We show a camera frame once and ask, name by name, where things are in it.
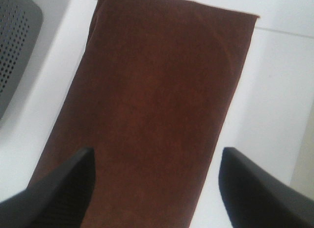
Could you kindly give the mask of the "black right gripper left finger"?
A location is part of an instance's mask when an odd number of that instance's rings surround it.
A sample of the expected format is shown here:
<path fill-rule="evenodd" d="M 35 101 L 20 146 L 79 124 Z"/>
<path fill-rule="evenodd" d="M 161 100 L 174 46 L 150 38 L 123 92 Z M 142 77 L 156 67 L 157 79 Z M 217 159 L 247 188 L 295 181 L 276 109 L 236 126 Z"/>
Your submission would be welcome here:
<path fill-rule="evenodd" d="M 95 154 L 82 148 L 0 204 L 2 228 L 79 228 L 95 188 Z"/>

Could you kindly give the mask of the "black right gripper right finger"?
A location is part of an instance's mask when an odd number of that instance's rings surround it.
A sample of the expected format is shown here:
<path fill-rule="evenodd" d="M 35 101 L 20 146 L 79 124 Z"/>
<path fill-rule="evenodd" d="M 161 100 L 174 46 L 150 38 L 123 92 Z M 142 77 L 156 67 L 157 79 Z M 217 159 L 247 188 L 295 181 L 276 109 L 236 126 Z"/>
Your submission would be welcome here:
<path fill-rule="evenodd" d="M 225 147 L 219 190 L 234 228 L 312 228 L 314 202 L 233 147 Z"/>

